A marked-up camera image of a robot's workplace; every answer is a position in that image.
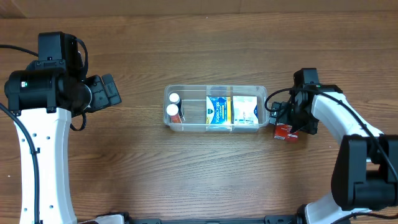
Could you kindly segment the blue Vicks VapoDrops box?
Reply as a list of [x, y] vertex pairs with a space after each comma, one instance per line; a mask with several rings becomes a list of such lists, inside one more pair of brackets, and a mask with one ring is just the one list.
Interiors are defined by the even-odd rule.
[[232, 102], [228, 96], [206, 97], [206, 124], [231, 124]]

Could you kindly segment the red medicine box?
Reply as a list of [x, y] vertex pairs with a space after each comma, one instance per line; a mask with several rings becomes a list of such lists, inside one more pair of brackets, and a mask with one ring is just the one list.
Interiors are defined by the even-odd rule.
[[274, 139], [288, 142], [296, 142], [299, 139], [298, 132], [291, 132], [292, 126], [289, 124], [277, 123], [274, 126]]

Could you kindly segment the black tube white cap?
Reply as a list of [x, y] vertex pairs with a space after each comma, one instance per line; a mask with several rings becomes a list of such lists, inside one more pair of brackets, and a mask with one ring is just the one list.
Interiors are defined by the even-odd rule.
[[171, 93], [169, 95], [169, 101], [171, 102], [171, 104], [174, 104], [178, 107], [179, 116], [182, 117], [183, 109], [182, 109], [182, 101], [180, 99], [180, 96], [177, 93]]

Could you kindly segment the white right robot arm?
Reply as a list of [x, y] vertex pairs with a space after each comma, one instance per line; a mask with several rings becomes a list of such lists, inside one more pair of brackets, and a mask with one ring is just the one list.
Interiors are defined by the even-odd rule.
[[294, 141], [299, 131], [316, 134], [323, 123], [340, 145], [331, 191], [302, 205], [295, 215], [268, 215], [265, 223], [349, 223], [360, 216], [395, 220], [380, 210], [397, 206], [397, 135], [363, 119], [336, 85], [320, 83], [316, 68], [294, 73], [290, 98], [267, 106], [274, 137]]

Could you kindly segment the white bandage box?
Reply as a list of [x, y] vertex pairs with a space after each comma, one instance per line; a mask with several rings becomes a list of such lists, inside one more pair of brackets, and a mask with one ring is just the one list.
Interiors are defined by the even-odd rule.
[[256, 96], [233, 96], [233, 123], [259, 124]]

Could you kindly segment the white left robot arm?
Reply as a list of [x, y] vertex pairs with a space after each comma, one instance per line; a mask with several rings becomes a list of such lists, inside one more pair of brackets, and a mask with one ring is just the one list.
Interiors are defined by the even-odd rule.
[[76, 223], [70, 195], [68, 137], [72, 119], [117, 105], [110, 74], [89, 77], [82, 40], [63, 32], [38, 36], [35, 60], [12, 72], [2, 106], [19, 138], [21, 223]]

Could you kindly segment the orange tube white cap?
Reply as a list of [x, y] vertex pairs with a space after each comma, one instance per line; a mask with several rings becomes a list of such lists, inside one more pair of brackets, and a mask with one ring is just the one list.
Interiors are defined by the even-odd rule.
[[183, 123], [183, 113], [176, 104], [169, 104], [166, 107], [166, 113], [172, 123]]

